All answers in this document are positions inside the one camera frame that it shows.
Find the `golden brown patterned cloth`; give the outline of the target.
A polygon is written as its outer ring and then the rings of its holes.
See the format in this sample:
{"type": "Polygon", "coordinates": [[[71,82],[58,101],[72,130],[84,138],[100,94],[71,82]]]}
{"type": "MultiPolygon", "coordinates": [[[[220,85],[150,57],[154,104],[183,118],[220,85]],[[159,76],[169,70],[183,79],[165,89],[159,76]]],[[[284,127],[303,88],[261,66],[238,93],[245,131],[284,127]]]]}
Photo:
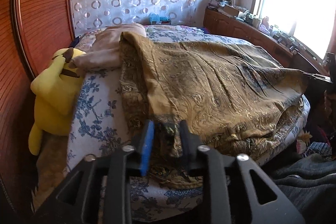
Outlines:
{"type": "Polygon", "coordinates": [[[280,153],[306,123],[302,72],[281,66],[262,48],[210,41],[153,42],[131,32],[120,39],[121,98],[129,132],[156,126],[149,176],[175,189],[200,187],[182,166],[179,124],[228,156],[260,165],[280,153]]]}

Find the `blue floral white bedsheet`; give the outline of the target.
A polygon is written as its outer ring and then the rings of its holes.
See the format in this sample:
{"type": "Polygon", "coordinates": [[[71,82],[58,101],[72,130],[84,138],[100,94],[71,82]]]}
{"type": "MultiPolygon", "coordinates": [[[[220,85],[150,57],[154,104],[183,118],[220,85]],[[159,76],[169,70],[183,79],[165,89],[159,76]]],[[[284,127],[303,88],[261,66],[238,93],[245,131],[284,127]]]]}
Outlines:
{"type": "MultiPolygon", "coordinates": [[[[187,26],[147,26],[147,37],[154,42],[220,42],[246,44],[187,26]]],[[[75,108],[67,148],[70,172],[89,153],[105,156],[129,141],[120,95],[120,69],[87,73],[75,108]]],[[[173,189],[160,186],[151,178],[131,179],[131,208],[139,221],[152,222],[179,215],[202,200],[201,188],[173,189]]]]}

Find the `pink figurine on cabinet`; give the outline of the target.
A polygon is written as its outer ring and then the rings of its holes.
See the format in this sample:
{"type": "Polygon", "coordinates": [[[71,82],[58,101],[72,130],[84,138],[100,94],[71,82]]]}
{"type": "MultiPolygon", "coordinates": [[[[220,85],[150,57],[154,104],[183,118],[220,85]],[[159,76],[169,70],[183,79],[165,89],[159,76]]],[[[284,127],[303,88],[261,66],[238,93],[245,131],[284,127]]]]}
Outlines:
{"type": "Polygon", "coordinates": [[[265,18],[262,19],[261,24],[259,26],[259,30],[265,34],[270,34],[269,31],[269,17],[266,16],[265,18]]]}

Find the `yellow plush toy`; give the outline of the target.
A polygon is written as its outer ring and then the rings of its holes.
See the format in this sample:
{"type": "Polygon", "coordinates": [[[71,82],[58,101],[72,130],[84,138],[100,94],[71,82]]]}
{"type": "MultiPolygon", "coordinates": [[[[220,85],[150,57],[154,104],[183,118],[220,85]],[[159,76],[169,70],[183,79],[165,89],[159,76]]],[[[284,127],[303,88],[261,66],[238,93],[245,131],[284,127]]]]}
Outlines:
{"type": "Polygon", "coordinates": [[[76,48],[56,51],[48,68],[31,83],[31,91],[36,95],[34,124],[29,134],[31,154],[39,154],[44,132],[58,136],[69,135],[74,105],[84,81],[69,64],[72,58],[84,53],[76,48]]]}

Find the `cardboard box on cabinet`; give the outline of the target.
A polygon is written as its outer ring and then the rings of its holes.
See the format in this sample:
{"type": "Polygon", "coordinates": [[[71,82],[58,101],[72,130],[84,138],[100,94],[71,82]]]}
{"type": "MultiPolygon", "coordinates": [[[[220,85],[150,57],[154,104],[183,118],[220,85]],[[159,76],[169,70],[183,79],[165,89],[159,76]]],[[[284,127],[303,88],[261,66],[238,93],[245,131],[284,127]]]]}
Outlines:
{"type": "Polygon", "coordinates": [[[232,16],[232,17],[242,18],[243,16],[246,15],[246,11],[247,10],[240,9],[240,8],[237,9],[236,7],[230,6],[230,5],[225,5],[223,7],[224,14],[228,16],[232,16]]]}

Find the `wooden sideboard cabinet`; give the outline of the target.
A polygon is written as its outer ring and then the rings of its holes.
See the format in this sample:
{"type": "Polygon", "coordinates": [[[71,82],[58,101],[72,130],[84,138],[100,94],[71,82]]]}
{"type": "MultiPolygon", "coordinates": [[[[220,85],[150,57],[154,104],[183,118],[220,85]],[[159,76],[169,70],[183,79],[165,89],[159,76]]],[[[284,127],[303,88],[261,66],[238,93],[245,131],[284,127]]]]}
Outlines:
{"type": "Polygon", "coordinates": [[[220,12],[206,8],[203,26],[214,35],[243,39],[255,46],[264,48],[283,67],[300,69],[309,73],[319,73],[324,76],[329,74],[302,48],[296,49],[296,53],[293,53],[289,48],[279,44],[275,39],[263,34],[256,28],[220,12]]]}

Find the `pink beige pillow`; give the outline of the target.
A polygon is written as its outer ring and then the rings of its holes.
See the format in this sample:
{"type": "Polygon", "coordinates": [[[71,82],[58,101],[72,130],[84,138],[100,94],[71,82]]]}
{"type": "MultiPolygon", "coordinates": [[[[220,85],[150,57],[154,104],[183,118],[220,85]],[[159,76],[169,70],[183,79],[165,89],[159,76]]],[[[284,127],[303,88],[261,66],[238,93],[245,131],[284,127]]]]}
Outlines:
{"type": "Polygon", "coordinates": [[[146,36],[145,27],[139,23],[122,24],[87,33],[78,44],[78,49],[85,53],[72,57],[70,67],[85,71],[119,67],[119,42],[123,32],[146,36]]]}

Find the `blue box behind bed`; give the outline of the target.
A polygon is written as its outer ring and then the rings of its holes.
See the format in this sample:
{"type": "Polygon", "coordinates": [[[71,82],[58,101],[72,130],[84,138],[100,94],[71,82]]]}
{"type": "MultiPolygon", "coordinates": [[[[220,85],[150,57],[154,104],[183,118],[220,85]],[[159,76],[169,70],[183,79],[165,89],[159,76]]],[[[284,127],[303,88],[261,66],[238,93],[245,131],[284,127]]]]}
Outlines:
{"type": "Polygon", "coordinates": [[[150,25],[171,25],[171,19],[167,16],[160,16],[155,13],[150,13],[148,16],[150,25]]]}

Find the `wooden headboard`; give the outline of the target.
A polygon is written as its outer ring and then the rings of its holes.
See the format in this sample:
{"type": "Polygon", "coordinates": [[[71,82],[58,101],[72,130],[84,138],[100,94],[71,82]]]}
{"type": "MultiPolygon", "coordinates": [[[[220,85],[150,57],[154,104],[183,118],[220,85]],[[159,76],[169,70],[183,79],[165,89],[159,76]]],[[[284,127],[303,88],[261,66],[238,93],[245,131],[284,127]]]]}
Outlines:
{"type": "Polygon", "coordinates": [[[30,83],[74,37],[68,0],[1,0],[1,212],[31,214],[30,83]]]}

